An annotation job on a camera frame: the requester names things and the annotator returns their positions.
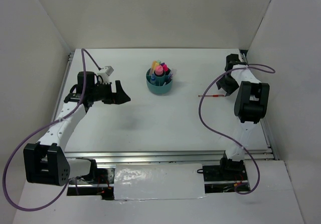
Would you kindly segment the blue refill pen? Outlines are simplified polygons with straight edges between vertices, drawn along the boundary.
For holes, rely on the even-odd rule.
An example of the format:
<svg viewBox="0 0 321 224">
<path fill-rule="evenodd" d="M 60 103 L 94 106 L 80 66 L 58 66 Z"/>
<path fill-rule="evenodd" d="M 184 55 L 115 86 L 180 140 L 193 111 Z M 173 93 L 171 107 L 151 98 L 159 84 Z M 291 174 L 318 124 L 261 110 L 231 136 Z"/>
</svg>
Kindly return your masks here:
<svg viewBox="0 0 321 224">
<path fill-rule="evenodd" d="M 167 80 L 164 82 L 164 85 L 167 85 L 172 80 L 173 75 L 169 74 Z"/>
</svg>

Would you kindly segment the pink bottle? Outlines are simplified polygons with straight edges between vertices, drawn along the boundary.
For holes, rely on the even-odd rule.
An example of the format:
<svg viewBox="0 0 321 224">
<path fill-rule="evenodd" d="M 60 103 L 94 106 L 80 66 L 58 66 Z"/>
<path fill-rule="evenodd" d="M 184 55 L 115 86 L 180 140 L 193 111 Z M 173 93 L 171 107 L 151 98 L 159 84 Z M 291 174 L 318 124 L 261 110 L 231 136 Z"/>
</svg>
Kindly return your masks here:
<svg viewBox="0 0 321 224">
<path fill-rule="evenodd" d="M 155 76 L 162 76 L 164 73 L 164 69 L 161 65 L 157 66 L 154 70 Z"/>
</svg>

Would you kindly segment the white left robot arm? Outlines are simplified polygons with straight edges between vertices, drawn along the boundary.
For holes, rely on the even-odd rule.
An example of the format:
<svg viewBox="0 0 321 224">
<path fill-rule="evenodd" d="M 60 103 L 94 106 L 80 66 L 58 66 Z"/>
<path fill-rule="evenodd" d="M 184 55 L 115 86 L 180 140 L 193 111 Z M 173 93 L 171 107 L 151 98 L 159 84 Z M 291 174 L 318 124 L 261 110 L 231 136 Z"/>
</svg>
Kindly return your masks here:
<svg viewBox="0 0 321 224">
<path fill-rule="evenodd" d="M 35 144 L 24 147 L 26 179 L 29 183 L 63 186 L 69 179 L 77 177 L 82 177 L 87 183 L 97 181 L 100 170 L 94 159 L 67 160 L 64 151 L 77 125 L 95 102 L 119 105 L 131 100 L 119 80 L 115 82 L 116 91 L 112 92 L 109 81 L 112 72 L 112 67 L 107 66 L 97 73 L 78 73 L 77 84 L 65 97 L 56 123 Z"/>
</svg>

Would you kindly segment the yellow highlighter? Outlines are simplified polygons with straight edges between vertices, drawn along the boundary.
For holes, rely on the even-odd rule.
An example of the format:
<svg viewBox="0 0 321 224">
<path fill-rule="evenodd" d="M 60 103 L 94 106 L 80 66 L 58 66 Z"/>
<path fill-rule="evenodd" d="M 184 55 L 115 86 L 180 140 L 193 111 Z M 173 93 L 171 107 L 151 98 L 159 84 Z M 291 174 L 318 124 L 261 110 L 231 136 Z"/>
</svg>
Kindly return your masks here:
<svg viewBox="0 0 321 224">
<path fill-rule="evenodd" d="M 153 61 L 151 69 L 150 69 L 150 75 L 152 75 L 154 73 L 155 70 L 155 64 L 157 63 L 157 61 Z"/>
</svg>

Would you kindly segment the blue cap spray bottle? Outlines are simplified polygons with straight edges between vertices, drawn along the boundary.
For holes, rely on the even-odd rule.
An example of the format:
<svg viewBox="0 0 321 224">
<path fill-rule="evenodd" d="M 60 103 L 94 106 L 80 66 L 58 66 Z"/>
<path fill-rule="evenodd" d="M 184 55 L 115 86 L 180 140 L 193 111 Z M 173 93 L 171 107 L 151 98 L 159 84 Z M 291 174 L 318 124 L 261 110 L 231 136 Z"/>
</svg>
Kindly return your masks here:
<svg viewBox="0 0 321 224">
<path fill-rule="evenodd" d="M 155 85 L 155 84 L 156 84 L 156 76 L 155 76 L 154 74 L 151 75 L 150 83 L 151 83 L 152 85 Z"/>
</svg>

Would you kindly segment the black pink highlighter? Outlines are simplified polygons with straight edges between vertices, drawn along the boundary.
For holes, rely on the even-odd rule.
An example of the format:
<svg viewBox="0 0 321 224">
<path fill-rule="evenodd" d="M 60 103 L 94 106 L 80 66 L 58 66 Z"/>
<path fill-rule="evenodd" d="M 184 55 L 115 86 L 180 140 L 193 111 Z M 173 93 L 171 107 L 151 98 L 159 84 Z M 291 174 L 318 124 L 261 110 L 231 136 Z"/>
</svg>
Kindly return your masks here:
<svg viewBox="0 0 321 224">
<path fill-rule="evenodd" d="M 163 69 L 164 69 L 165 72 L 167 72 L 167 71 L 169 70 L 169 68 L 167 67 L 167 65 L 164 65 L 164 66 L 163 66 Z"/>
</svg>

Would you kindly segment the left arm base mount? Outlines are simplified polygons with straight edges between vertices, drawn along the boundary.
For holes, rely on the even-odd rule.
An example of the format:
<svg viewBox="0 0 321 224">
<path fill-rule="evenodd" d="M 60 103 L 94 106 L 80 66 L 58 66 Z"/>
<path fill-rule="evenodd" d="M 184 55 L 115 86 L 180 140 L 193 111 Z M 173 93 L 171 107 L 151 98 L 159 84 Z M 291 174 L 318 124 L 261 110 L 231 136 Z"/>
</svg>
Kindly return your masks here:
<svg viewBox="0 0 321 224">
<path fill-rule="evenodd" d="M 77 177 L 69 181 L 67 196 L 97 196 L 114 200 L 114 167 L 98 168 L 93 178 Z"/>
</svg>

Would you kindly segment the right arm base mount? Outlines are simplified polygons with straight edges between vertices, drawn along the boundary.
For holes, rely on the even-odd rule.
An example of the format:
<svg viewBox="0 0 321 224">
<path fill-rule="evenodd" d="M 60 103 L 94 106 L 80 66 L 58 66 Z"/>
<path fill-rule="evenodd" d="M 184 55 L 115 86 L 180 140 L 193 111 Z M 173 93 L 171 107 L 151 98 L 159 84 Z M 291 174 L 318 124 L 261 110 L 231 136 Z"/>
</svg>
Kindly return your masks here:
<svg viewBox="0 0 321 224">
<path fill-rule="evenodd" d="M 248 176 L 245 166 L 240 172 L 223 171 L 219 165 L 203 165 L 197 170 L 204 179 L 205 193 L 239 192 L 250 191 Z"/>
</svg>

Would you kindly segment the black gel pen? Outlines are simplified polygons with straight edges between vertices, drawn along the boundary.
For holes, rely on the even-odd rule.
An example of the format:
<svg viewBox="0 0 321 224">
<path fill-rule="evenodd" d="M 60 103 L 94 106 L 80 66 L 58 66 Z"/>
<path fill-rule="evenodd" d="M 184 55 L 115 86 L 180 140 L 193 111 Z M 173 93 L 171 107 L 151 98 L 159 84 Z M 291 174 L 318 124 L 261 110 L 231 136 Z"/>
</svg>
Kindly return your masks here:
<svg viewBox="0 0 321 224">
<path fill-rule="evenodd" d="M 167 78 L 167 84 L 170 83 L 170 81 L 172 80 L 173 76 L 176 74 L 177 70 L 176 69 L 172 69 L 170 71 L 170 73 L 168 74 L 168 78 Z"/>
</svg>

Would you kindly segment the red gel pen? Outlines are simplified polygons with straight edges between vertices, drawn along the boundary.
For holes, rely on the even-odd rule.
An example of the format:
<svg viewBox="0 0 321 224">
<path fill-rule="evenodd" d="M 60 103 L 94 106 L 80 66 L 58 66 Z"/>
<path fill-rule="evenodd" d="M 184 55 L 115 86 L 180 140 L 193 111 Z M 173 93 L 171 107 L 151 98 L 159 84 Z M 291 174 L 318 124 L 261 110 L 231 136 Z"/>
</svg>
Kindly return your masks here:
<svg viewBox="0 0 321 224">
<path fill-rule="evenodd" d="M 224 94 L 198 95 L 198 97 L 225 97 Z"/>
</svg>

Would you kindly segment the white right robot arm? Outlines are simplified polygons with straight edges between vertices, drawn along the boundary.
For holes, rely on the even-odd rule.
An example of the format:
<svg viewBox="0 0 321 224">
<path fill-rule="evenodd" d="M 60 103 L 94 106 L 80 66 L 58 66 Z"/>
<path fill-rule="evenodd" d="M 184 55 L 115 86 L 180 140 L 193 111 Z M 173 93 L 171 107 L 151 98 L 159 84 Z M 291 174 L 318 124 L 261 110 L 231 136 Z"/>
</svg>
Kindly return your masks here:
<svg viewBox="0 0 321 224">
<path fill-rule="evenodd" d="M 218 89 L 230 96 L 238 91 L 234 115 L 239 120 L 232 134 L 232 139 L 242 146 L 234 145 L 227 148 L 220 160 L 219 174 L 225 180 L 231 179 L 236 172 L 240 172 L 244 165 L 245 148 L 249 146 L 252 130 L 265 117 L 267 111 L 270 86 L 259 81 L 249 69 L 238 70 L 247 64 L 239 60 L 237 54 L 226 57 L 225 71 L 233 72 L 221 77 L 216 83 Z"/>
</svg>

